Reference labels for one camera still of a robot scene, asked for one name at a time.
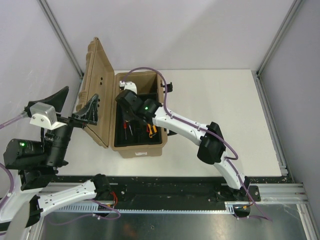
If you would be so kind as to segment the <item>black tool box tray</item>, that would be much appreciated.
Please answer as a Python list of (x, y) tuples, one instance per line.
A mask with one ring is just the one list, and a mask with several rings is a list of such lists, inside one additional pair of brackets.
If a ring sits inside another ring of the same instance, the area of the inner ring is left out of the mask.
[[(154, 125), (152, 118), (155, 116), (156, 110), (162, 106), (157, 101), (155, 93), (137, 94), (147, 104), (147, 111), (145, 117), (147, 124)], [(125, 140), (125, 132), (123, 128), (123, 113), (121, 107), (116, 102), (116, 117), (115, 117), (115, 133), (114, 133), (114, 146), (115, 147), (131, 147), (139, 145), (159, 145), (162, 143), (161, 128), (157, 127), (157, 134), (153, 138), (149, 138), (147, 132), (147, 125), (142, 125), (137, 121), (127, 121), (127, 140)], [(128, 123), (131, 124), (133, 136), (131, 136)]]

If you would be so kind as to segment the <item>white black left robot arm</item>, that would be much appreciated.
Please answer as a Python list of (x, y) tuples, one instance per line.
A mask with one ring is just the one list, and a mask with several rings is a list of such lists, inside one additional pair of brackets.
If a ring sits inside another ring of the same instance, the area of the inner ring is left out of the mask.
[[(110, 196), (111, 186), (104, 174), (97, 174), (68, 190), (48, 195), (41, 193), (57, 176), (58, 168), (68, 164), (65, 155), (73, 130), (98, 123), (98, 94), (71, 116), (61, 116), (68, 92), (69, 87), (65, 86), (47, 98), (29, 101), (19, 116), (1, 124), (4, 128), (28, 117), (32, 125), (41, 128), (39, 141), (14, 138), (3, 154), (1, 167), (9, 175), (10, 188), (0, 201), (1, 234), (8, 230), (23, 204), (30, 207), (26, 222), (30, 227), (61, 207), (83, 200), (105, 200)], [(16, 177), (12, 176), (11, 170), (18, 171)]]

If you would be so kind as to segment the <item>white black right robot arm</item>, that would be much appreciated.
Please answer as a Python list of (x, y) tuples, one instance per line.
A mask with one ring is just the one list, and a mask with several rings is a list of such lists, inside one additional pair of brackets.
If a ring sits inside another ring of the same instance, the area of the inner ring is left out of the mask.
[(219, 171), (235, 200), (242, 201), (248, 196), (250, 182), (231, 162), (238, 160), (239, 156), (226, 142), (217, 123), (197, 123), (169, 110), (165, 102), (142, 100), (129, 89), (119, 93), (115, 101), (128, 120), (170, 130), (193, 142), (198, 146), (197, 158)]

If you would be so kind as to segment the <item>yellow utility knife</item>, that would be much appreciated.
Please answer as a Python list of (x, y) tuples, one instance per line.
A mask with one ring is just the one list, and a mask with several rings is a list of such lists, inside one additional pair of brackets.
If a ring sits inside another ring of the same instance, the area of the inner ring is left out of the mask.
[(158, 133), (157, 127), (155, 125), (147, 124), (146, 131), (148, 132), (149, 138), (153, 138)]

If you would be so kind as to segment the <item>tan plastic tool box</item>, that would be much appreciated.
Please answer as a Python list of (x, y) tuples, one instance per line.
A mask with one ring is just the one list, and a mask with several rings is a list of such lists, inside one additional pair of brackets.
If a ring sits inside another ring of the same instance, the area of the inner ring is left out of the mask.
[(122, 80), (135, 83), (138, 95), (156, 94), (156, 100), (164, 102), (164, 81), (159, 74), (152, 70), (116, 74), (99, 38), (94, 37), (87, 49), (86, 68), (76, 110), (82, 109), (94, 94), (98, 94), (98, 122), (97, 125), (85, 127), (85, 132), (99, 146), (112, 148), (124, 159), (161, 156), (168, 141), (167, 131), (161, 127), (160, 144), (115, 147), (116, 96), (121, 92), (119, 81)]

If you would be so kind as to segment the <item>yellow handled screwdriver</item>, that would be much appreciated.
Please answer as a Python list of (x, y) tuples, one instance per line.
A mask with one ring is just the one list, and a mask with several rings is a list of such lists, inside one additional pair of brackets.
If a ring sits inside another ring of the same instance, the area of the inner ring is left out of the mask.
[(124, 121), (123, 121), (123, 129), (124, 129), (124, 139), (125, 139), (125, 140), (128, 139), (128, 137), (127, 137), (127, 127), (128, 127), (127, 121), (124, 120)]

